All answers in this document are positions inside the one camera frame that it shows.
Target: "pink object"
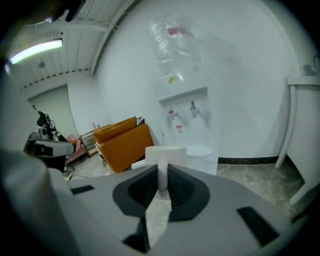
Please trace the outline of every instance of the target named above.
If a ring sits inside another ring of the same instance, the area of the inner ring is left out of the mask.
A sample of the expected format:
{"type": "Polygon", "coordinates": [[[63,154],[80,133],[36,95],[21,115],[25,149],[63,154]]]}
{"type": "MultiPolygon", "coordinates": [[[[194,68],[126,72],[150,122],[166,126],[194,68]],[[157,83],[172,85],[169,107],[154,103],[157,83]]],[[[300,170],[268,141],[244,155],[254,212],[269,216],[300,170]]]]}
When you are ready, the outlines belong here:
{"type": "Polygon", "coordinates": [[[76,160],[78,157],[82,156],[85,153],[83,145],[81,145],[81,140],[76,138],[73,134],[70,134],[68,137],[66,137],[66,140],[68,142],[75,141],[76,140],[76,148],[75,152],[69,156],[68,163],[76,160]]]}

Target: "black rubber pad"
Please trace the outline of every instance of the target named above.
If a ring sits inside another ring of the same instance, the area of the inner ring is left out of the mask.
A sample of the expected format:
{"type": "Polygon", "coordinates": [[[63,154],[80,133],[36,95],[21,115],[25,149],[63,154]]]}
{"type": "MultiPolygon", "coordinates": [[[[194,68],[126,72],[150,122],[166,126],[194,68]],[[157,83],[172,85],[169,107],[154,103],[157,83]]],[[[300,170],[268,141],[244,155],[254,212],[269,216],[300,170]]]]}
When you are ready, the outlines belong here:
{"type": "Polygon", "coordinates": [[[237,212],[240,214],[261,246],[269,244],[278,237],[278,233],[252,207],[239,208],[237,209],[237,212]]]}
{"type": "Polygon", "coordinates": [[[71,188],[71,192],[72,194],[76,195],[76,194],[80,194],[80,193],[87,192],[94,189],[95,188],[91,185],[85,185],[85,186],[71,188]]]}

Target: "orange sofa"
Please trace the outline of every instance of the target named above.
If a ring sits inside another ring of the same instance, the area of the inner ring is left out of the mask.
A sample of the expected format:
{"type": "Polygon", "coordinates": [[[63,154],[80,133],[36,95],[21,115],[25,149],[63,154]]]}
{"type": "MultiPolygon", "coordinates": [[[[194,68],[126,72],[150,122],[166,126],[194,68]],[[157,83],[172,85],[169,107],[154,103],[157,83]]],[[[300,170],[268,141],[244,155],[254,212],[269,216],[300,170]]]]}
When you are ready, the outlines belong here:
{"type": "Polygon", "coordinates": [[[93,130],[93,137],[106,163],[115,173],[130,167],[145,155],[146,147],[153,146],[149,127],[136,127],[136,117],[93,130]]]}

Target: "tiled floor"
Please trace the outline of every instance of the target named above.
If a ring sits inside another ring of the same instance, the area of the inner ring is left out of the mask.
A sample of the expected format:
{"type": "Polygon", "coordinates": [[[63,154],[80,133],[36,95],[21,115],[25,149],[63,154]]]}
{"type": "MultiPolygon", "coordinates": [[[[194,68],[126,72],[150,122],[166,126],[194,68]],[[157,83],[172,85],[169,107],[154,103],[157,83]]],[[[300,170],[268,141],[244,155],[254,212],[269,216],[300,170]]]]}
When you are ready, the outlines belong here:
{"type": "MultiPolygon", "coordinates": [[[[74,164],[72,179],[99,177],[113,174],[108,166],[102,166],[99,156],[83,158],[74,164]]],[[[288,218],[304,210],[313,196],[305,196],[299,203],[290,206],[289,199],[304,184],[298,170],[288,163],[280,169],[272,164],[229,165],[218,164],[217,176],[236,181],[278,207],[288,218]]],[[[146,210],[146,224],[150,246],[166,231],[171,211],[170,199],[162,199],[158,193],[146,210]]]]}
{"type": "Polygon", "coordinates": [[[113,171],[109,166],[102,166],[98,154],[94,154],[91,157],[84,157],[77,160],[74,164],[74,172],[72,180],[75,179],[86,179],[104,176],[107,174],[113,174],[113,171]]]}
{"type": "Polygon", "coordinates": [[[216,174],[236,181],[277,206],[288,218],[300,213],[305,205],[291,207],[289,199],[304,184],[294,166],[284,163],[276,169],[274,163],[257,165],[218,164],[216,174]]]}

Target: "ceiling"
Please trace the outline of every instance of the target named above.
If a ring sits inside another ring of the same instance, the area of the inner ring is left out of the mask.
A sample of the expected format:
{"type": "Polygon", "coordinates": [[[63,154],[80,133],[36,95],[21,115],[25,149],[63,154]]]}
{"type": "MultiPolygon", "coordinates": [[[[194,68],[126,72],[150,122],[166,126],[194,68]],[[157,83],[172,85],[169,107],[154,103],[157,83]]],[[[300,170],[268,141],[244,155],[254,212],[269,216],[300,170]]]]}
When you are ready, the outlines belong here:
{"type": "Polygon", "coordinates": [[[134,0],[86,0],[71,22],[65,15],[52,24],[25,27],[12,43],[10,56],[41,42],[62,38],[62,47],[38,53],[10,66],[10,76],[20,90],[67,73],[94,73],[99,55],[117,21],[128,14],[134,0]]]}

